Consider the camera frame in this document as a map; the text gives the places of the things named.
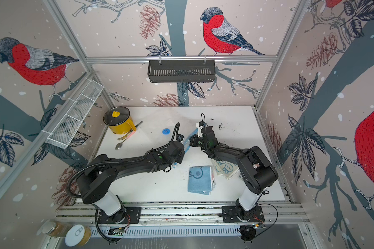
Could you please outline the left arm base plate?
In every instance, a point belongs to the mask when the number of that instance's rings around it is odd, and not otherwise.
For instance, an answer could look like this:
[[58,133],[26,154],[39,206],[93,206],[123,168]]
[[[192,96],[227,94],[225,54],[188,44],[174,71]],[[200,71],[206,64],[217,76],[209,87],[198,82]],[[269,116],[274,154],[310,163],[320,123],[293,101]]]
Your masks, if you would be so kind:
[[106,215],[104,211],[98,213],[99,224],[138,224],[141,217],[141,207],[124,207],[112,216]]

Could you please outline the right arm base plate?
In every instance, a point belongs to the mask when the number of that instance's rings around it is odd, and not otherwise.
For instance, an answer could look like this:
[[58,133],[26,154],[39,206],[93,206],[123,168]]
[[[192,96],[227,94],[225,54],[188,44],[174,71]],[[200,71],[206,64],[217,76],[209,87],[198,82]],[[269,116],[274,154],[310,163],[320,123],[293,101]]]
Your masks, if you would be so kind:
[[262,207],[257,205],[245,211],[241,206],[223,206],[221,213],[218,215],[222,217],[224,223],[248,223],[257,222],[264,223],[265,218]]

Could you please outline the clear vacuum bag blue zip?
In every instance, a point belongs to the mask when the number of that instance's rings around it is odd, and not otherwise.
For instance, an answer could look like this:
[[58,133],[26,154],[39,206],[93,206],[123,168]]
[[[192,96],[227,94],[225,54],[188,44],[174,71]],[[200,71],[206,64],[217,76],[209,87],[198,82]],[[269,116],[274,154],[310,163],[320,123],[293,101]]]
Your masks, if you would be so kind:
[[195,116],[189,107],[144,107],[136,112],[142,124],[137,134],[138,145],[144,150],[179,141],[188,149],[189,138],[199,133],[199,123],[206,122],[200,111]]

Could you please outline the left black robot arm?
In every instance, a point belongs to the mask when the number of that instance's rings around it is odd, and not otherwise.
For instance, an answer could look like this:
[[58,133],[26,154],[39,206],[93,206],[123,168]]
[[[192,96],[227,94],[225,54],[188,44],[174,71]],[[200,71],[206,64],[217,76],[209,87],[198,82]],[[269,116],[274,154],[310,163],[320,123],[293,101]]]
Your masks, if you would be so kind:
[[114,181],[139,173],[168,172],[174,163],[182,163],[184,155],[185,147],[178,141],[149,150],[141,157],[116,159],[99,155],[76,174],[80,198],[84,204],[94,205],[109,217],[123,215],[123,203],[109,190]]

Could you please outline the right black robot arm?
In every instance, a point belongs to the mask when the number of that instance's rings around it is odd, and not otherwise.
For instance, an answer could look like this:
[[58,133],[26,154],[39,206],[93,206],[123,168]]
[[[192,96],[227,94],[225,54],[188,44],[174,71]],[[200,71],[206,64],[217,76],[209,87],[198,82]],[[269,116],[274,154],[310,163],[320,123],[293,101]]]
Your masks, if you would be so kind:
[[240,174],[246,185],[243,194],[237,199],[232,211],[227,211],[225,217],[238,218],[242,222],[258,219],[258,201],[265,189],[278,180],[278,173],[257,146],[252,148],[234,148],[218,142],[212,126],[200,121],[197,124],[198,134],[190,137],[190,146],[199,147],[210,159],[225,161],[239,167]]

